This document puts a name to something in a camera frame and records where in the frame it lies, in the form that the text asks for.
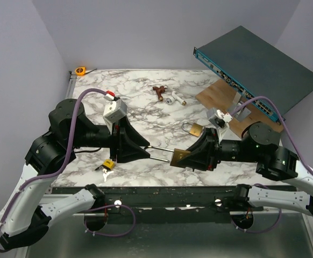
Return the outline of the large brass padlock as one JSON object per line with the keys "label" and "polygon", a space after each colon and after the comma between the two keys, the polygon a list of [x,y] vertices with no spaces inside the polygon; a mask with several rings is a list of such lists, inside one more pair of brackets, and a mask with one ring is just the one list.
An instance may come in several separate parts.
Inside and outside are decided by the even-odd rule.
{"label": "large brass padlock", "polygon": [[195,137],[200,137],[205,127],[197,123],[190,123],[186,121],[182,124],[182,129]]}

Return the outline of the small brass long-shackle padlock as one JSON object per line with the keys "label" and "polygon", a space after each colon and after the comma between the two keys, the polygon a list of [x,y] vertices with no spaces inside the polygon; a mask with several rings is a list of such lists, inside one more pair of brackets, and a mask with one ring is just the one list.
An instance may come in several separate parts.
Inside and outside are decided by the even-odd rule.
{"label": "small brass long-shackle padlock", "polygon": [[162,148],[162,147],[157,147],[157,146],[146,146],[144,147],[144,150],[158,150],[162,152],[167,152],[170,153],[170,156],[168,158],[164,157],[154,157],[150,156],[150,159],[168,163],[172,167],[178,167],[178,168],[185,168],[186,166],[181,164],[181,161],[184,160],[185,157],[187,157],[191,152],[188,150],[182,150],[182,149],[168,149],[168,148]]}

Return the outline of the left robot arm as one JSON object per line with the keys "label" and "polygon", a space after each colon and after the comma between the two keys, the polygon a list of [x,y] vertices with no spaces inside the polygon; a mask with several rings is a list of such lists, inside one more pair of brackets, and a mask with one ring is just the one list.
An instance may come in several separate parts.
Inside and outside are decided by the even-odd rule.
{"label": "left robot arm", "polygon": [[108,125],[93,124],[79,99],[65,99],[49,113],[50,127],[32,143],[14,192],[0,211],[0,253],[36,243],[72,214],[105,207],[105,194],[94,184],[59,202],[40,204],[47,188],[75,160],[76,149],[107,148],[119,163],[150,157],[145,149],[149,142],[132,127],[126,109],[121,99],[112,100],[105,113]]}

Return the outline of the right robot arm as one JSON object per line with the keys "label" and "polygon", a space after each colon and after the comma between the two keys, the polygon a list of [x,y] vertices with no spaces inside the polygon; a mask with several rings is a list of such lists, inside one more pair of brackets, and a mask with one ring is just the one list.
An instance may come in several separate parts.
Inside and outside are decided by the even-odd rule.
{"label": "right robot arm", "polygon": [[193,145],[174,152],[171,166],[212,171],[222,161],[256,163],[257,174],[292,185],[297,191],[238,184],[228,197],[216,200],[217,210],[248,211],[268,206],[313,217],[313,172],[298,154],[279,145],[280,133],[262,122],[245,129],[240,141],[223,140],[222,133],[206,128]]}

